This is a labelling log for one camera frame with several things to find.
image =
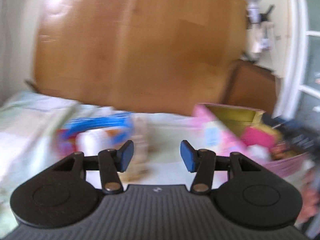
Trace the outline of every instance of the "pink container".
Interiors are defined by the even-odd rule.
[[[205,128],[205,125],[208,122],[213,122],[218,120],[217,117],[206,107],[206,105],[223,106],[218,104],[197,104],[194,107],[193,116],[195,118],[193,119],[193,125],[196,128],[201,130]],[[225,106],[225,107],[228,107],[228,108],[234,107],[237,109],[249,109],[249,108],[239,107],[239,106]],[[299,171],[302,167],[303,161],[306,160],[308,156],[307,153],[303,153],[295,157],[284,159],[284,160],[265,162],[261,159],[257,159],[254,156],[252,156],[247,151],[246,145],[230,130],[224,130],[222,134],[223,136],[221,136],[220,143],[221,145],[224,145],[224,146],[222,147],[222,151],[217,153],[218,155],[229,156],[230,154],[229,146],[231,145],[232,151],[235,151],[233,149],[237,148],[238,152],[254,160],[255,162],[259,163],[260,165],[264,166],[265,168],[267,168],[268,170],[272,171],[273,173],[277,174],[280,177],[287,177]]]

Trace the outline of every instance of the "pink box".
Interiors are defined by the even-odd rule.
[[[216,152],[217,155],[220,156],[229,156],[231,152],[240,152],[243,155],[247,156],[248,158],[254,160],[255,162],[259,163],[260,165],[264,166],[268,170],[272,171],[273,173],[277,174],[280,177],[287,177],[292,175],[293,173],[299,171],[303,164],[303,161],[307,158],[307,153],[297,155],[292,158],[279,160],[279,161],[263,161],[262,159],[257,159],[256,157],[252,156],[250,152],[248,152],[246,145],[238,138],[234,133],[232,133],[207,107],[206,105],[211,106],[223,106],[223,107],[231,107],[231,108],[238,108],[238,109],[248,109],[248,110],[256,110],[251,108],[245,107],[238,107],[238,106],[226,106],[220,104],[196,104],[193,109],[193,125],[200,132],[203,132],[203,136],[206,137],[206,131],[212,124],[215,133],[219,135],[215,135],[213,139],[205,139],[208,141],[208,144],[213,143],[215,145],[210,146],[206,145],[209,149]]]

